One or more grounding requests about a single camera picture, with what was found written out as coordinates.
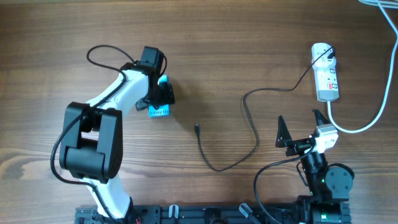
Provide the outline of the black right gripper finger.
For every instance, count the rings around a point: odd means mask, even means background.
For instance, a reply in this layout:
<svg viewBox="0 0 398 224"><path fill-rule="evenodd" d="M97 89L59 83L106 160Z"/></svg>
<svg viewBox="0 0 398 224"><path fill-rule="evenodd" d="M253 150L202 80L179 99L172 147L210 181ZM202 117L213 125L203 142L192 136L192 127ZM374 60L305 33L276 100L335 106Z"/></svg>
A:
<svg viewBox="0 0 398 224"><path fill-rule="evenodd" d="M315 115L315 121L316 121L317 126L321 126L321 125L324 125L324 124L330 124L331 123L327 118L325 118L323 116L323 114L321 113L320 110L312 109L312 112Z"/></svg>
<svg viewBox="0 0 398 224"><path fill-rule="evenodd" d="M278 117L278 130L275 141L276 146L288 146L292 142L292 137L289 133L284 117L280 115Z"/></svg>

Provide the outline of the Galaxy S25 smartphone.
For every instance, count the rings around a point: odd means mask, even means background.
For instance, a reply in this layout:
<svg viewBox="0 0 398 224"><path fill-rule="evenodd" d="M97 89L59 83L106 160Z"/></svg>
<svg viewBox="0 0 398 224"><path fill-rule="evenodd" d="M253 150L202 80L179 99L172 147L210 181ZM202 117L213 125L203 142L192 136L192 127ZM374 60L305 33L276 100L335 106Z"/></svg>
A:
<svg viewBox="0 0 398 224"><path fill-rule="evenodd" d="M162 90L167 90L168 84L169 84L169 78L166 74L163 74L158 81L158 85L161 87ZM148 107L149 118L166 117L169 116L169 114L170 114L169 104Z"/></svg>

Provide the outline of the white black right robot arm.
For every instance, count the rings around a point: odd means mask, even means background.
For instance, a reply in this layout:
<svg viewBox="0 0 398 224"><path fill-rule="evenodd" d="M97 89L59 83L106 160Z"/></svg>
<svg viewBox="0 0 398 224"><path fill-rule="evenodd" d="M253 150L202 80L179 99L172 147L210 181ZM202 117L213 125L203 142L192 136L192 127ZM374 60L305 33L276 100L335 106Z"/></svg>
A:
<svg viewBox="0 0 398 224"><path fill-rule="evenodd" d="M338 131L319 110L313 110L317 126L305 139L292 139L283 116L278 117L275 146L286 148L286 156L299 156L310 195L297 197L296 223L352 222L349 192L354 172L341 163L329 164L325 152L337 142Z"/></svg>

